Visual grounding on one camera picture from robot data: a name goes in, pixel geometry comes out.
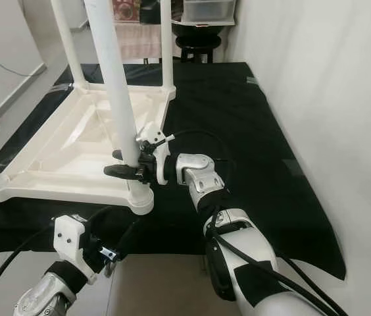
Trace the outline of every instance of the plastic storage box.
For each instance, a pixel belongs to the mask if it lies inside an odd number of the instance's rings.
[[[182,22],[233,22],[235,0],[184,0]]]

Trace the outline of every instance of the white wall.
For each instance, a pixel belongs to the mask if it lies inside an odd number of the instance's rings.
[[[81,28],[87,22],[84,0],[63,0],[62,5],[70,28]]]
[[[337,232],[348,278],[328,292],[371,315],[371,0],[240,2],[227,58],[249,63]]]
[[[0,63],[22,74],[43,64],[17,0],[0,0]],[[27,80],[0,68],[0,106]]]

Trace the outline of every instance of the baseboard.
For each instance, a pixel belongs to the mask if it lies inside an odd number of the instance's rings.
[[[37,74],[43,72],[47,66],[45,63],[41,63],[34,71],[31,73],[31,77],[26,77],[16,89],[0,104],[0,118],[7,112],[10,106],[20,97],[28,87],[39,77]]]
[[[76,27],[76,28],[70,28],[70,31],[72,31],[72,32],[81,32],[87,26],[88,22],[89,22],[89,20],[86,19],[78,27]]]

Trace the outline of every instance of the table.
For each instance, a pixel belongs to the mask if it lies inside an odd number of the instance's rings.
[[[161,66],[125,65],[129,84],[159,86]],[[102,82],[97,65],[84,65],[86,78]],[[58,83],[70,82],[66,71]],[[164,133],[204,128],[221,137],[233,153],[236,170],[230,186],[235,207],[249,214],[260,231],[289,257],[345,277],[345,264],[332,227],[245,63],[174,64],[177,98],[171,101]],[[46,95],[0,151],[6,165],[56,109],[66,92]],[[171,152],[221,157],[210,138],[190,135],[172,142]],[[218,164],[222,175],[225,166]],[[186,188],[152,185],[155,208],[132,230],[129,253],[204,253],[199,219]],[[13,250],[50,217],[78,213],[89,217],[105,205],[13,198],[0,203],[0,251]],[[93,230],[115,247],[138,218],[125,207],[111,207]],[[51,251],[51,235],[33,250]]]

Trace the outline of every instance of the black tape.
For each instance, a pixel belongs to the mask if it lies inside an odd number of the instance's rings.
[[[55,273],[69,287],[69,289],[77,294],[87,283],[87,277],[68,261],[56,261],[45,272]]]
[[[260,261],[259,265],[273,270],[270,261]],[[252,265],[235,268],[234,273],[241,292],[253,307],[271,295],[288,292],[278,281],[261,273]]]
[[[214,208],[219,206],[221,209],[227,209],[229,205],[230,193],[227,189],[214,191],[203,196],[197,204],[197,214],[201,226],[212,217]]]
[[[179,156],[179,153],[171,153],[171,155],[166,156],[165,162],[164,162],[164,179],[177,183],[177,158]]]

